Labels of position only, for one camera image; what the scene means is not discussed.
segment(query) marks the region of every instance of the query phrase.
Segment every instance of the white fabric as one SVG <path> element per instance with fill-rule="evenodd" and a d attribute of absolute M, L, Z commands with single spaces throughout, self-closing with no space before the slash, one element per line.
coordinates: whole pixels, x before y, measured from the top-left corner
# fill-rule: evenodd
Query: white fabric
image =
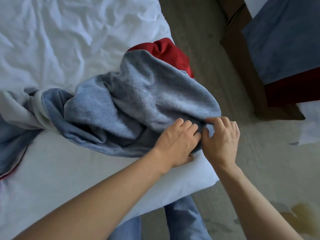
<path fill-rule="evenodd" d="M 118 70 L 130 47 L 169 37 L 158 0 L 0 0 L 0 89 L 59 87 Z M 111 157 L 43 132 L 0 181 L 0 238 L 11 239 L 62 203 L 135 159 Z M 171 170 L 128 220 L 212 186 L 202 152 Z"/>
<path fill-rule="evenodd" d="M 254 18 L 268 0 L 244 0 L 251 17 Z M 298 107 L 306 119 L 301 122 L 298 145 L 320 141 L 320 100 L 299 103 Z"/>

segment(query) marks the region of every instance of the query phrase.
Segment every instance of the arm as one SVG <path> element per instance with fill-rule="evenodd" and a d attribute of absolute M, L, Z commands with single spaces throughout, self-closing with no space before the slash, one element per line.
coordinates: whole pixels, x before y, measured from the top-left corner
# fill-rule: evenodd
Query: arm
<path fill-rule="evenodd" d="M 247 239 L 302 240 L 236 165 L 237 123 L 227 117 L 207 121 L 215 125 L 215 133 L 210 138 L 208 131 L 203 131 L 203 153 L 228 193 Z"/>
<path fill-rule="evenodd" d="M 172 167 L 193 159 L 198 126 L 178 119 L 144 157 L 63 204 L 15 240 L 106 239 L 139 199 Z"/>

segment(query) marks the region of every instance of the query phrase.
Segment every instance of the forearm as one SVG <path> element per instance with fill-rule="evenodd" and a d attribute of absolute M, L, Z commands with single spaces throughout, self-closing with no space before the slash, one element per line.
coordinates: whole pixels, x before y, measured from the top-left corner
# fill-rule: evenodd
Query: forearm
<path fill-rule="evenodd" d="M 151 151 L 63 204 L 17 236 L 20 239 L 106 239 L 166 172 Z"/>
<path fill-rule="evenodd" d="M 302 239 L 238 167 L 217 170 L 217 174 L 248 240 Z"/>

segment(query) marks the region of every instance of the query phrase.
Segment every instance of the person's left hand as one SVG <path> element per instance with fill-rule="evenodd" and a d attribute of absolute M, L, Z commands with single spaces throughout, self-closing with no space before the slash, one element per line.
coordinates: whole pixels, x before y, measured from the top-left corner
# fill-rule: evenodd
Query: person's left hand
<path fill-rule="evenodd" d="M 193 160 L 190 153 L 201 139 L 197 129 L 198 125 L 179 118 L 158 138 L 153 150 L 160 153 L 168 170 Z"/>

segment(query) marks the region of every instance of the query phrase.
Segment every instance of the leg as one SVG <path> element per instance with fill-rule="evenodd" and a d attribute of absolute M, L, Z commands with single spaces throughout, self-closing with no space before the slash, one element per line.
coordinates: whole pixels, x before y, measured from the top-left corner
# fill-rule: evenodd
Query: leg
<path fill-rule="evenodd" d="M 171 240 L 211 240 L 190 195 L 164 207 Z"/>
<path fill-rule="evenodd" d="M 141 240 L 141 216 L 132 218 L 118 226 L 109 240 Z"/>

